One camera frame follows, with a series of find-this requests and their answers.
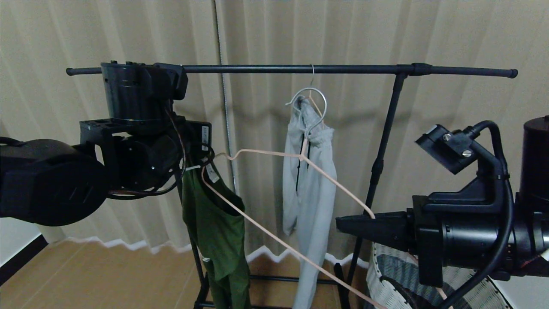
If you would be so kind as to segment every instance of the silver metal hook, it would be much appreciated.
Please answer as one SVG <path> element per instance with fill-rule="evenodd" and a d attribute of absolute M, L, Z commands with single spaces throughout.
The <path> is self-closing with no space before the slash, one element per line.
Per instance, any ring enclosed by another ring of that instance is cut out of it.
<path fill-rule="evenodd" d="M 311 83 L 309 84 L 309 86 L 312 87 L 312 82 L 315 81 L 315 65 L 311 63 L 311 66 L 312 66 L 312 79 L 311 79 Z"/>
<path fill-rule="evenodd" d="M 311 130 L 318 126 L 322 120 L 324 120 L 324 117 L 326 116 L 326 111 L 328 110 L 328 101 L 326 100 L 326 96 L 322 93 L 322 91 L 314 88 L 314 87 L 306 87 L 306 88 L 303 88 L 301 89 L 300 91 L 298 91 L 294 97 L 292 98 L 292 100 L 290 100 L 290 102 L 286 103 L 285 106 L 288 106 L 290 104 L 292 104 L 292 108 L 294 108 L 296 111 L 298 111 L 300 114 L 301 114 L 301 111 L 295 107 L 295 105 L 293 105 L 293 103 L 295 102 L 295 99 L 305 90 L 312 90 L 314 92 L 317 92 L 321 97 L 322 97 L 322 100 L 324 101 L 324 112 L 322 113 L 322 116 L 320 117 L 320 119 L 315 122 L 312 126 L 310 126 L 309 128 L 305 128 L 305 137 L 307 138 L 309 136 L 309 134 L 311 133 Z"/>

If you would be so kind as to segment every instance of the white wicker basket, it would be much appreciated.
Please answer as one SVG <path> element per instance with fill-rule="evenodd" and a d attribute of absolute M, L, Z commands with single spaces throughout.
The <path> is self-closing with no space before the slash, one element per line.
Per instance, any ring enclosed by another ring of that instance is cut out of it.
<path fill-rule="evenodd" d="M 459 288 L 474 271 L 466 268 L 445 267 L 443 291 L 450 295 Z M 421 300 L 421 308 L 436 306 L 442 302 L 437 290 L 431 286 L 419 283 L 418 268 L 412 259 L 404 252 L 376 244 L 372 245 L 372 255 L 367 276 L 368 293 L 378 303 L 390 309 L 412 308 L 395 287 L 388 282 L 394 280 L 405 288 L 409 295 Z M 501 309 L 510 305 L 496 289 L 493 283 L 486 279 L 454 304 L 454 309 Z M 364 309 L 374 307 L 366 303 Z"/>

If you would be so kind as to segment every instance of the brown tile floor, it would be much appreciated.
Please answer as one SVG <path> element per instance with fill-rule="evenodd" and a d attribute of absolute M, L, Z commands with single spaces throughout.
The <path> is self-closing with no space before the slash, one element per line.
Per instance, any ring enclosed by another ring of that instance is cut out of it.
<path fill-rule="evenodd" d="M 329 263 L 324 267 L 331 269 Z M 250 263 L 250 270 L 296 276 L 299 262 L 292 256 L 280 263 L 260 256 Z M 363 282 L 365 275 L 359 268 L 355 283 Z M 0 287 L 0 308 L 191 309 L 199 288 L 191 252 L 164 247 L 153 255 L 148 249 L 108 249 L 97 242 L 63 241 L 46 247 Z M 295 289 L 296 283 L 253 280 L 250 297 L 255 305 L 290 307 Z M 356 297 L 351 296 L 351 303 L 358 308 Z M 312 307 L 340 308 L 337 288 L 319 285 Z"/>

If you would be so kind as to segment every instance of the green garment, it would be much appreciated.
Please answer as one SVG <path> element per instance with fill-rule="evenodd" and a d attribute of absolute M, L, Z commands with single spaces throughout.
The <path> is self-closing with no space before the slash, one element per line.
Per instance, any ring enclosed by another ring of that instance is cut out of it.
<path fill-rule="evenodd" d="M 244 211 L 242 199 L 227 188 L 211 164 L 209 171 L 204 171 L 204 179 Z M 204 257 L 214 305 L 217 309 L 250 309 L 244 217 L 206 187 L 200 174 L 201 169 L 195 169 L 183 176 L 183 221 Z"/>

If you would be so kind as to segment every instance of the beige curtain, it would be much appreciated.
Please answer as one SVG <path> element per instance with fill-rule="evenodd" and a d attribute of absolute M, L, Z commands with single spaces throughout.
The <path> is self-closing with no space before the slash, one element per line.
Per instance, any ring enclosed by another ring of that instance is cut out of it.
<path fill-rule="evenodd" d="M 107 117 L 97 76 L 66 67 L 117 59 L 177 64 L 396 64 L 516 68 L 515 79 L 424 76 L 406 80 L 385 155 L 374 211 L 411 207 L 411 195 L 457 190 L 474 175 L 453 176 L 414 141 L 434 124 L 461 129 L 496 121 L 518 190 L 522 125 L 547 113 L 548 1 L 50 1 L 4 2 L 0 9 L 2 135 L 76 144 L 78 121 Z M 221 42 L 219 53 L 218 39 Z M 335 129 L 338 179 L 365 199 L 394 77 L 316 75 Z M 284 106 L 310 75 L 193 74 L 176 111 L 212 122 L 214 149 L 284 149 Z M 228 123 L 225 103 L 228 105 Z M 488 134 L 479 141 L 488 145 Z M 230 168 L 217 161 L 232 184 Z M 233 164 L 248 213 L 282 235 L 282 160 L 246 154 Z M 334 216 L 361 208 L 338 192 Z M 335 231 L 328 252 L 341 258 L 354 238 Z M 281 247 L 248 225 L 247 250 Z M 188 244 L 176 194 L 106 202 L 82 222 L 42 228 L 49 240 L 98 236 L 150 246 Z"/>

